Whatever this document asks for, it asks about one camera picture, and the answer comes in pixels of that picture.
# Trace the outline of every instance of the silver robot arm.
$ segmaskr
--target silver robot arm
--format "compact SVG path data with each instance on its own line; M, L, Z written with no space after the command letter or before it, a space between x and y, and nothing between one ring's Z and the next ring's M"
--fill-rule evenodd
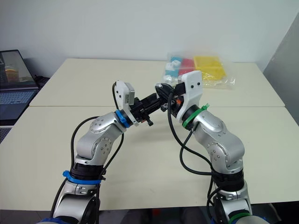
M243 178L243 143L228 131L221 119L207 110L208 105L198 107L202 95L201 81L200 71L183 75L183 105L175 105L171 113L186 129L195 128L195 139L210 156L212 178L217 188L214 197L216 220L219 224L228 224L233 220L238 220L237 224L265 224L265 220L252 215L247 184Z
M114 141L126 128L116 113L96 118L88 132L77 143L77 156L71 173L60 193L53 217L69 223L92 223L95 221L96 188L103 166L111 152Z

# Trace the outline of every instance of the red block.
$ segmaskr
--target red block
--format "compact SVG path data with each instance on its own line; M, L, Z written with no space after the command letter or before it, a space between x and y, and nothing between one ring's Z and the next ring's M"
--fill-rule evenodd
M181 67L178 71L178 75L180 76L194 70L195 70L194 61L192 59L184 58Z

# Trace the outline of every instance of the laptop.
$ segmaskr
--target laptop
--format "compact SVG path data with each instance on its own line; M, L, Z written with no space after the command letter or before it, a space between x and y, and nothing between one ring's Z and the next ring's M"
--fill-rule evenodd
M0 51L0 125L14 125L38 89L19 51Z

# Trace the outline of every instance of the blue ring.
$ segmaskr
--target blue ring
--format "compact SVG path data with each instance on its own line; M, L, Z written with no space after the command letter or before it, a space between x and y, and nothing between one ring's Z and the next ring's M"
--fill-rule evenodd
M101 180L94 180L94 181L84 181L84 180L78 180L73 177L71 177L70 172L68 170L65 170L62 173L62 176L65 176L70 182L77 183L77 184L87 184L87 185L94 185L101 183Z
M127 123L126 118L121 114L121 112L119 110L116 110L115 112L118 118L121 120L121 123L123 123L126 128L129 128L130 125Z

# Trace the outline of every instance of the laptop keyboard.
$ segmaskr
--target laptop keyboard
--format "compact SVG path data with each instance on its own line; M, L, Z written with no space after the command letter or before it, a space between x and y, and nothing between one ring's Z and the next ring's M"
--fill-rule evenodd
M10 129L11 128L0 128L0 143L3 141L3 139L9 133Z
M34 91L3 92L0 94L0 104L24 104L34 94Z

